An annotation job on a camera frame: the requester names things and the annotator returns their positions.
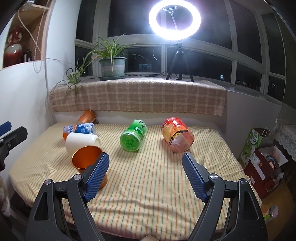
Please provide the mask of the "orange patterned paper cup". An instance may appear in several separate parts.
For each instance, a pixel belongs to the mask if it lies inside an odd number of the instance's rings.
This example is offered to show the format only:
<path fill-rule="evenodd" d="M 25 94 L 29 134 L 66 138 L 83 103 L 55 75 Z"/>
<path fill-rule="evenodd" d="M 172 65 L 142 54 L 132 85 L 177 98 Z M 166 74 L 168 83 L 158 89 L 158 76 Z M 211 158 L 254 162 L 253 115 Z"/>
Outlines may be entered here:
<path fill-rule="evenodd" d="M 82 147 L 72 155 L 72 165 L 84 176 L 88 166 L 92 166 L 102 153 L 102 149 L 98 146 Z"/>

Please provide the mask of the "red white vase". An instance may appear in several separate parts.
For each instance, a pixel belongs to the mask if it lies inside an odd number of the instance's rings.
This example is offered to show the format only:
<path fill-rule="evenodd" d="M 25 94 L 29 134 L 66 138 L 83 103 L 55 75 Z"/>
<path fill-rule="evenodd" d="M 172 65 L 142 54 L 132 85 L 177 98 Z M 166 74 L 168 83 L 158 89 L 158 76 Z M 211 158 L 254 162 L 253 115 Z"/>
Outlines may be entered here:
<path fill-rule="evenodd" d="M 4 67 L 21 63 L 23 30 L 24 27 L 18 25 L 9 31 L 4 48 Z"/>

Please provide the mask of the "green plastic cup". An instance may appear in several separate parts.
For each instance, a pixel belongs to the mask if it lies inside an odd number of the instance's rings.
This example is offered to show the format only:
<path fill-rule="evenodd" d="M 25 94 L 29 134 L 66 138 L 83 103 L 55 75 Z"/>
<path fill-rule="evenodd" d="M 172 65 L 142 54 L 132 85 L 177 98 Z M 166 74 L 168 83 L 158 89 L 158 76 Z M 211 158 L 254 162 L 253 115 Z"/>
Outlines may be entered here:
<path fill-rule="evenodd" d="M 146 131 L 147 126 L 143 120 L 134 120 L 120 136 L 121 147 L 128 152 L 137 151 L 142 144 Z"/>

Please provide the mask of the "striped yellow table cloth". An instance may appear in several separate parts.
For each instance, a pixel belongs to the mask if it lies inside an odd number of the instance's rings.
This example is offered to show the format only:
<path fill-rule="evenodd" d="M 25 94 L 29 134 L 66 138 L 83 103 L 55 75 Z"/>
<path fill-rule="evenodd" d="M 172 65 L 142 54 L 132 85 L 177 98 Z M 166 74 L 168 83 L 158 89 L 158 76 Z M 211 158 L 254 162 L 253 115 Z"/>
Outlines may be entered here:
<path fill-rule="evenodd" d="M 119 237 L 185 240 L 203 209 L 182 166 L 163 139 L 160 126 L 149 126 L 137 152 L 125 151 L 119 138 L 124 125 L 96 125 L 101 149 L 109 154 L 108 182 L 88 206 L 100 231 Z M 33 205 L 42 183 L 64 181 L 77 173 L 58 123 L 40 135 L 10 170 L 22 200 Z"/>

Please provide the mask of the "grey plant pot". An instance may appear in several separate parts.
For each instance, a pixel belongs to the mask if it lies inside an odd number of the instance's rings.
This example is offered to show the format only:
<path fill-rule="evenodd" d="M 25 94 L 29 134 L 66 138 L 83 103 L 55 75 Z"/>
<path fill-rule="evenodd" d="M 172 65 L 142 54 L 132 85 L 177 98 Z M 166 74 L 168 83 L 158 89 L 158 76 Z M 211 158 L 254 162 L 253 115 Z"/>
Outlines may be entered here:
<path fill-rule="evenodd" d="M 125 78 L 125 57 L 104 58 L 99 60 L 101 81 Z"/>

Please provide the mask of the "red orange snack cup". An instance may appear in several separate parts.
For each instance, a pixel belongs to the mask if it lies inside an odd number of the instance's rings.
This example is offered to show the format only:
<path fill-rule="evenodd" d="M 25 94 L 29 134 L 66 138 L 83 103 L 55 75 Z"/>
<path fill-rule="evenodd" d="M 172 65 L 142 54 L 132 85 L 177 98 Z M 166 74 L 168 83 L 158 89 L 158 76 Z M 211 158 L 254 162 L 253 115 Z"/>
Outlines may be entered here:
<path fill-rule="evenodd" d="M 173 153 L 187 151 L 194 142 L 193 133 L 185 123 L 177 117 L 166 119 L 161 126 L 161 132 Z"/>

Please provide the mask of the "plaid brown sill cloth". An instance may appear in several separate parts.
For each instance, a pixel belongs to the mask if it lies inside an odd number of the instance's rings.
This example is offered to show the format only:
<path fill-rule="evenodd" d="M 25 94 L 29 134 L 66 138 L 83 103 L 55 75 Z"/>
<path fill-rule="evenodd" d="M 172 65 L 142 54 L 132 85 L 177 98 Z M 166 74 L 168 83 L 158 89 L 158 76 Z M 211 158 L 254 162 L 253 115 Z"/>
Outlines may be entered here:
<path fill-rule="evenodd" d="M 209 81 L 126 78 L 92 81 L 49 93 L 52 111 L 119 111 L 130 113 L 192 113 L 221 116 L 227 91 Z"/>

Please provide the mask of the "orange paper cup at back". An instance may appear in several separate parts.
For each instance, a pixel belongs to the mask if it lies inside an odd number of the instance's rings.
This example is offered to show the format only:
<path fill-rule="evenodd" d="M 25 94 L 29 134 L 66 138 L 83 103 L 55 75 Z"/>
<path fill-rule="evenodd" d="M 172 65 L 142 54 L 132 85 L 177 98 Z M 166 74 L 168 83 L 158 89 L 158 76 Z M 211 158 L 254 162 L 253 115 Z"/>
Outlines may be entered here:
<path fill-rule="evenodd" d="M 77 123 L 77 125 L 80 125 L 83 123 L 94 123 L 95 121 L 96 121 L 95 112 L 88 109 L 81 115 L 81 117 L 79 117 L 79 119 L 76 123 Z"/>

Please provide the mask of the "wooden wall shelf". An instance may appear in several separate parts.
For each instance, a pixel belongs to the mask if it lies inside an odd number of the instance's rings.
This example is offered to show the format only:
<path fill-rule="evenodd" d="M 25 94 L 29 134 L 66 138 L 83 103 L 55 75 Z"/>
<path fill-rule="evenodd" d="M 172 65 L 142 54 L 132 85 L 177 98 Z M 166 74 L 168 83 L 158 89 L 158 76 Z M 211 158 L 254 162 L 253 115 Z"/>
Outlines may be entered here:
<path fill-rule="evenodd" d="M 11 17 L 1 34 L 1 69 L 7 68 L 4 67 L 3 61 L 8 33 L 18 25 L 24 27 L 21 63 L 44 60 L 49 18 L 54 3 L 54 1 L 25 1 Z"/>

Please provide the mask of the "white lace cloth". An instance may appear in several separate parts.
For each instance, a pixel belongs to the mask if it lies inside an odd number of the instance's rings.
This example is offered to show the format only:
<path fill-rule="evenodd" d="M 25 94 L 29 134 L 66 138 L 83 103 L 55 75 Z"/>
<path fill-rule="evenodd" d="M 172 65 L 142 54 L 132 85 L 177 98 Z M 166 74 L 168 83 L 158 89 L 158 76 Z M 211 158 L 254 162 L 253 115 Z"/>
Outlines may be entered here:
<path fill-rule="evenodd" d="M 276 141 L 287 150 L 288 154 L 295 161 L 296 137 L 295 125 L 284 125 L 278 123 L 274 129 Z"/>

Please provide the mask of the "blue orange wrapped cup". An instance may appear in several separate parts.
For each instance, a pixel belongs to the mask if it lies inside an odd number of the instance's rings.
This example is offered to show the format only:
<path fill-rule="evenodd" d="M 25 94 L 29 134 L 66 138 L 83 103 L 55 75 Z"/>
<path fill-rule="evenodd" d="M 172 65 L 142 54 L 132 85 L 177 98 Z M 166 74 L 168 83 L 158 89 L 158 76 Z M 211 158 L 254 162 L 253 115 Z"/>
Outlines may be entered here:
<path fill-rule="evenodd" d="M 93 123 L 65 126 L 62 132 L 63 139 L 66 140 L 70 133 L 85 133 L 94 135 L 95 126 Z"/>

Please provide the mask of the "white plastic cup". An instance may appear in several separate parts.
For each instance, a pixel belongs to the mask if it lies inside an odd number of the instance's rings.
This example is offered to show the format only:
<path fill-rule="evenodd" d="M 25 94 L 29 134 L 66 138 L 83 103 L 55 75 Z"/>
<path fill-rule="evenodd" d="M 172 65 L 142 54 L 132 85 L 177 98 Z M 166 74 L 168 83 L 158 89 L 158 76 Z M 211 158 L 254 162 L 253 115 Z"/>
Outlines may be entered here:
<path fill-rule="evenodd" d="M 65 142 L 67 153 L 72 156 L 77 150 L 86 146 L 101 146 L 99 136 L 86 133 L 70 133 Z"/>

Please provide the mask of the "black tripod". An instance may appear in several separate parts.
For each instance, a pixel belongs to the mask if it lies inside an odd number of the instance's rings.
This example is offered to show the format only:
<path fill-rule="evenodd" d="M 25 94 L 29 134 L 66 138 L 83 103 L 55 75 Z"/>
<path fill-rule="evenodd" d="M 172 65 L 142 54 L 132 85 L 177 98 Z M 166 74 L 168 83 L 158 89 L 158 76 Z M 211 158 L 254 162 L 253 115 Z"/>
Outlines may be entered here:
<path fill-rule="evenodd" d="M 166 74 L 166 80 L 169 80 L 171 78 L 171 75 L 175 73 L 174 69 L 179 69 L 179 76 L 177 77 L 178 80 L 183 79 L 183 66 L 185 66 L 185 69 L 187 70 L 187 73 L 189 74 L 189 78 L 191 82 L 194 82 L 193 75 L 190 72 L 189 68 L 189 62 L 187 61 L 187 58 L 185 56 L 183 44 L 181 40 L 178 40 L 176 42 L 177 51 L 175 53 L 175 56 L 173 57 L 172 63 L 170 65 L 170 68 Z"/>

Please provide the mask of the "red cardboard box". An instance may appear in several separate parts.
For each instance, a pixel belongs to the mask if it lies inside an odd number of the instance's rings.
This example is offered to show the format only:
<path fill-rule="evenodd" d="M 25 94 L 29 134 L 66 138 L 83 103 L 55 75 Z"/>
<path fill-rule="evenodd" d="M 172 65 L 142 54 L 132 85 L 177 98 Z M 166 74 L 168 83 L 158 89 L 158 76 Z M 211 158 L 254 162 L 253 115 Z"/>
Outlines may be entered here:
<path fill-rule="evenodd" d="M 254 150 L 244 173 L 250 178 L 260 199 L 266 198 L 279 185 L 285 176 L 282 166 L 287 162 L 276 145 Z"/>

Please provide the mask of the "green white carton box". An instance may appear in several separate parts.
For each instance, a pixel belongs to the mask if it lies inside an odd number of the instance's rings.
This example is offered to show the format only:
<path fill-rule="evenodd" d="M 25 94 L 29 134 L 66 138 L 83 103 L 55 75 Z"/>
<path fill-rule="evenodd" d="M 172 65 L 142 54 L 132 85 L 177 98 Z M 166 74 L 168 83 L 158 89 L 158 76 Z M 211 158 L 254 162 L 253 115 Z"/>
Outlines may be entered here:
<path fill-rule="evenodd" d="M 247 166 L 255 149 L 260 147 L 260 145 L 263 144 L 264 141 L 267 141 L 269 137 L 270 130 L 268 128 L 252 128 L 238 158 L 238 162 L 243 168 Z"/>

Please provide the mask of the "green spider plant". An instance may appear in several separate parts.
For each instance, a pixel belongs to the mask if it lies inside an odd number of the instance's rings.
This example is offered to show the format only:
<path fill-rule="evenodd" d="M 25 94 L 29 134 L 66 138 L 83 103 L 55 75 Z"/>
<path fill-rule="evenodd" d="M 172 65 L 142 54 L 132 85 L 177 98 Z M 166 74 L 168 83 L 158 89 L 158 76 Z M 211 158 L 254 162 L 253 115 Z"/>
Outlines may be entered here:
<path fill-rule="evenodd" d="M 62 82 L 65 82 L 68 89 L 73 89 L 75 95 L 77 95 L 78 85 L 82 81 L 82 74 L 90 65 L 93 65 L 96 61 L 104 58 L 113 59 L 114 57 L 121 57 L 125 49 L 128 49 L 134 45 L 119 44 L 119 39 L 124 35 L 125 34 L 119 36 L 116 40 L 112 39 L 112 41 L 99 37 L 99 41 L 94 42 L 94 48 L 92 48 L 92 50 L 88 52 L 85 57 L 82 57 L 82 64 L 78 67 L 75 67 L 75 69 L 68 68 L 66 70 L 67 78 L 56 83 L 54 89 L 58 85 L 62 84 Z"/>

